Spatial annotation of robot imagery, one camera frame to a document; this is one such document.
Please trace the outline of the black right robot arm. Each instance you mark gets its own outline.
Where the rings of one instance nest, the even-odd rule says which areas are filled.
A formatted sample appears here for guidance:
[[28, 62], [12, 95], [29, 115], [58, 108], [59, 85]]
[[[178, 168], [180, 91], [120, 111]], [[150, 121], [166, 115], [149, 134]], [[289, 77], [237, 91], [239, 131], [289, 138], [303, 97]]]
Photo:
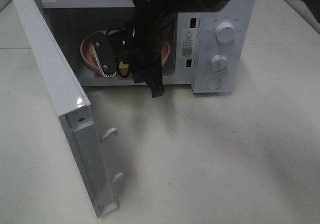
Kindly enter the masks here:
[[[132, 0], [135, 9], [128, 29], [129, 67], [135, 83], [144, 82], [153, 98], [164, 92], [161, 51], [177, 13], [218, 12], [232, 0]], [[320, 19], [320, 0], [300, 0]]]

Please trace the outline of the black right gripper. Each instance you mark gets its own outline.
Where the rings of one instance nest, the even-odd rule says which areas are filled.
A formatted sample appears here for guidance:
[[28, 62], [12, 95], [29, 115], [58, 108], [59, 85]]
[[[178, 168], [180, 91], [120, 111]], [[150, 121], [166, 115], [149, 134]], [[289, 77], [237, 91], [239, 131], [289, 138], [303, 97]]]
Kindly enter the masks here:
[[152, 98], [163, 96], [162, 48], [175, 17], [173, 12], [136, 8], [128, 36], [129, 67], [134, 83], [147, 80]]

